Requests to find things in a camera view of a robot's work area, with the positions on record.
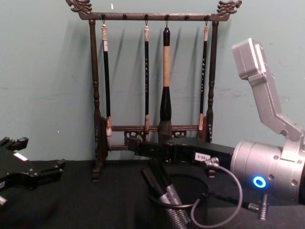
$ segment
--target gray cable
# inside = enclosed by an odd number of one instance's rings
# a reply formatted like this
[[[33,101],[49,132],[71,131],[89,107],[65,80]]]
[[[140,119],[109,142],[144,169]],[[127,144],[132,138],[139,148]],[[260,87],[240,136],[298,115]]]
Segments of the gray cable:
[[[214,225],[202,225],[202,224],[198,223],[194,218],[195,208],[197,207],[197,205],[200,201],[200,199],[197,199],[196,202],[194,203],[193,207],[192,207],[192,210],[191,210],[191,219],[192,219],[193,223],[200,228],[217,228],[217,227],[220,227],[220,226],[223,226],[223,225],[227,224],[229,221],[231,221],[237,215],[237,213],[241,209],[242,202],[243,202],[243,189],[242,189],[242,186],[239,183],[237,177],[233,173],[231,173],[228,169],[226,169],[224,167],[221,167],[217,163],[211,163],[211,164],[209,164],[209,166],[220,169],[220,170],[226,172],[227,174],[229,174],[234,179],[234,181],[236,182],[236,184],[238,186],[239,200],[238,200],[238,204],[237,204],[235,212],[229,218],[227,218],[225,221],[223,221],[221,223],[218,223],[218,224],[214,224]]]

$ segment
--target black tablecloth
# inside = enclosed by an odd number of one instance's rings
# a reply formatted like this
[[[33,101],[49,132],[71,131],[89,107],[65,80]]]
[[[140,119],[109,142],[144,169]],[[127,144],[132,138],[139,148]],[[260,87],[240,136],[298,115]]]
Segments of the black tablecloth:
[[[41,167],[49,162],[34,162]],[[0,208],[1,229],[148,229],[152,225],[151,202],[140,170],[146,162],[108,161],[99,183],[91,181],[92,161],[68,161],[60,182],[34,191],[11,188],[0,195],[8,200]],[[207,179],[197,167],[166,166],[170,174],[201,177],[220,195],[238,197],[236,185],[225,174]],[[198,197],[198,190],[174,179],[183,201]],[[260,195],[244,189],[244,200],[257,203]],[[219,200],[208,201],[208,223],[218,223],[234,211]],[[267,221],[242,209],[223,229],[305,228],[305,206],[271,198]]]

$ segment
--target white sticker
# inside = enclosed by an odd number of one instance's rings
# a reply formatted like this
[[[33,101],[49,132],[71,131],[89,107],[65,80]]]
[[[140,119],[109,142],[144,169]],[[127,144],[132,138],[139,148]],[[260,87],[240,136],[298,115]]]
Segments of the white sticker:
[[[210,155],[195,153],[195,160],[196,161],[206,161],[206,160],[208,160],[210,158],[211,158]]]
[[[0,183],[0,189],[3,188],[5,186],[5,181]]]
[[[21,155],[20,153],[15,153],[14,156],[18,157],[22,161],[28,160],[25,156]]]

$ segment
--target teal wall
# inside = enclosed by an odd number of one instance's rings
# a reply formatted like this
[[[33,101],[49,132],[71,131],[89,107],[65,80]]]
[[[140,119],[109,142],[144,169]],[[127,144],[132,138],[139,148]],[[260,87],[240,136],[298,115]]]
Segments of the teal wall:
[[[207,12],[216,0],[92,0],[93,11]],[[214,94],[213,141],[243,139],[282,145],[284,138],[260,123],[250,85],[239,79],[231,46],[249,37],[264,46],[283,111],[305,126],[303,1],[244,0],[221,22]],[[107,21],[113,125],[142,125],[144,22]],[[101,22],[96,26],[100,95],[105,114]],[[159,123],[162,31],[150,26],[150,115]],[[203,49],[200,22],[169,22],[172,46],[172,123],[197,124]],[[89,26],[65,0],[0,0],[0,137],[27,136],[31,160],[92,159],[93,99]],[[115,134],[113,141],[122,143]],[[132,159],[111,152],[109,159]]]

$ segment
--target blue led ring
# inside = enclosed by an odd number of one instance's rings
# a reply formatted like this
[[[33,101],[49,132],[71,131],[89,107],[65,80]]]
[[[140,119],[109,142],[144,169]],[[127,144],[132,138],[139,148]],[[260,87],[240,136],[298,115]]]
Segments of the blue led ring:
[[[261,176],[256,176],[253,178],[253,184],[256,186],[256,187],[259,187],[259,188],[264,188],[266,187],[266,181],[263,177]]]

